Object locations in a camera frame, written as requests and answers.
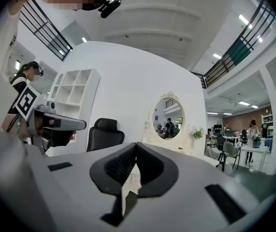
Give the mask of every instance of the headrest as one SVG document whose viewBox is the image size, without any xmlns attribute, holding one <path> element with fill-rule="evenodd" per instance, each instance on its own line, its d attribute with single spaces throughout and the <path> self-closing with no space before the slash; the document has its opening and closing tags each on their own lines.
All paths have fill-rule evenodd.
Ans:
<svg viewBox="0 0 276 232">
<path fill-rule="evenodd" d="M 110 118 L 99 118 L 95 124 L 94 127 L 97 129 L 103 129 L 105 131 L 110 131 L 110 132 L 117 132 L 117 120 L 110 119 Z"/>
</svg>

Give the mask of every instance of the white bookshelf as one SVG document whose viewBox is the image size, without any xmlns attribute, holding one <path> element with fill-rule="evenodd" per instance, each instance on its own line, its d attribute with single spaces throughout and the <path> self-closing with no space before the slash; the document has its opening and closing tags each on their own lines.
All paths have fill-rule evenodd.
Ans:
<svg viewBox="0 0 276 232">
<path fill-rule="evenodd" d="M 92 104 L 99 80 L 100 75 L 95 69 L 61 72 L 55 78 L 48 101 L 55 103 L 57 114 L 83 119 L 89 127 Z M 67 146 L 51 149 L 52 155 L 85 152 L 87 131 L 88 128 L 78 131 L 76 138 L 71 140 Z"/>
</svg>

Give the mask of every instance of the white column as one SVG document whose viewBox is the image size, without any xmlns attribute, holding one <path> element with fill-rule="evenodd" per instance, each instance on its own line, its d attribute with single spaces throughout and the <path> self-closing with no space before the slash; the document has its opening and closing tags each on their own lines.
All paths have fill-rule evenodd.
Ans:
<svg viewBox="0 0 276 232">
<path fill-rule="evenodd" d="M 273 110 L 273 125 L 274 125 L 274 134 L 273 134 L 273 146 L 270 161 L 267 166 L 266 174 L 273 175 L 276 170 L 276 88 L 272 77 L 270 76 L 267 68 L 265 66 L 260 68 L 261 75 L 266 85 L 267 93 L 270 100 L 270 105 Z"/>
</svg>

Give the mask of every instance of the shelf compartment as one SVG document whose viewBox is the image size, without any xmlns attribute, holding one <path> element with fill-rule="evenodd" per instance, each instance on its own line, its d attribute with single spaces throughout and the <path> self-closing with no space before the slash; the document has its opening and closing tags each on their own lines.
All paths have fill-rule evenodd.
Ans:
<svg viewBox="0 0 276 232">
<path fill-rule="evenodd" d="M 69 98 L 69 95 L 71 93 L 71 90 L 72 90 L 72 86 L 71 87 L 62 87 L 61 86 L 59 89 L 60 90 L 57 93 L 55 101 L 57 101 L 57 102 L 67 102 L 68 98 Z"/>
<path fill-rule="evenodd" d="M 55 99 L 58 90 L 59 90 L 59 87 L 55 86 L 52 92 L 51 99 Z"/>
<path fill-rule="evenodd" d="M 80 104 L 81 101 L 82 101 L 82 96 L 83 96 L 83 93 L 84 93 L 84 89 L 85 89 L 85 85 L 74 86 L 74 89 L 71 93 L 69 102 Z"/>
<path fill-rule="evenodd" d="M 77 85 L 86 85 L 92 70 L 84 70 L 79 73 L 77 78 Z"/>
<path fill-rule="evenodd" d="M 56 113 L 71 118 L 79 118 L 80 107 L 79 106 L 71 106 L 69 104 L 56 102 L 55 104 Z"/>
<path fill-rule="evenodd" d="M 61 81 L 62 81 L 63 76 L 64 76 L 63 74 L 61 74 L 61 75 L 59 76 L 59 78 L 57 79 L 56 85 L 60 85 L 60 84 L 61 84 Z"/>
<path fill-rule="evenodd" d="M 61 85 L 62 86 L 73 85 L 75 83 L 75 80 L 77 79 L 78 74 L 79 74 L 79 71 L 67 72 L 65 74 L 65 77 L 64 77 Z"/>
</svg>

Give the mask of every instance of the black railing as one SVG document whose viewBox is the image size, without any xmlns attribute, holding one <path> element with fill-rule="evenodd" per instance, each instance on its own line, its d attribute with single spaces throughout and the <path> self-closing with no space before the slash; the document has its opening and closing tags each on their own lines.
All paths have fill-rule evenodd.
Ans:
<svg viewBox="0 0 276 232">
<path fill-rule="evenodd" d="M 202 88 L 207 88 L 206 78 L 203 74 L 192 72 L 195 76 L 200 78 Z"/>
<path fill-rule="evenodd" d="M 168 100 L 165 103 L 166 103 L 166 108 L 169 108 L 170 106 L 173 106 L 176 102 L 174 100 Z"/>
<path fill-rule="evenodd" d="M 35 0 L 23 5 L 21 22 L 62 61 L 72 50 L 72 46 L 61 35 Z"/>
<path fill-rule="evenodd" d="M 248 25 L 222 58 L 205 75 L 192 72 L 200 78 L 202 87 L 208 88 L 241 63 L 254 50 L 257 42 L 262 42 L 262 37 L 270 29 L 275 17 L 276 14 L 270 5 L 261 0 Z"/>
</svg>

